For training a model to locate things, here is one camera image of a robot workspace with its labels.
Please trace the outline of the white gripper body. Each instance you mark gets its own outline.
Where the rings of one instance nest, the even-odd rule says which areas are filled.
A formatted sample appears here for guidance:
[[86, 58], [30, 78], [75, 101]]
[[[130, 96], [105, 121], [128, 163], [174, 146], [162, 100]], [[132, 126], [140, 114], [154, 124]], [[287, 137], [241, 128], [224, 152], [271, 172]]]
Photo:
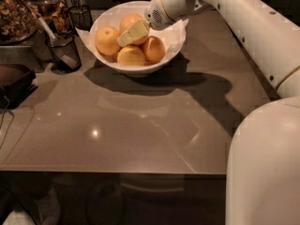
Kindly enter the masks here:
[[174, 24], [174, 20], [167, 15], [161, 0], [151, 0], [143, 16], [154, 30], [164, 30]]

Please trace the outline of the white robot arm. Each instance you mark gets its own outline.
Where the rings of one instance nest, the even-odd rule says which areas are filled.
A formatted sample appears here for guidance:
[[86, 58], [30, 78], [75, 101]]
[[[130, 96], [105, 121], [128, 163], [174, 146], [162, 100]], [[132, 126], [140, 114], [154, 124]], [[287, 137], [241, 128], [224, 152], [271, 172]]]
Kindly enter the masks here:
[[232, 138], [226, 225], [300, 225], [300, 27], [261, 0], [152, 0], [156, 30], [214, 7], [279, 98], [251, 112]]

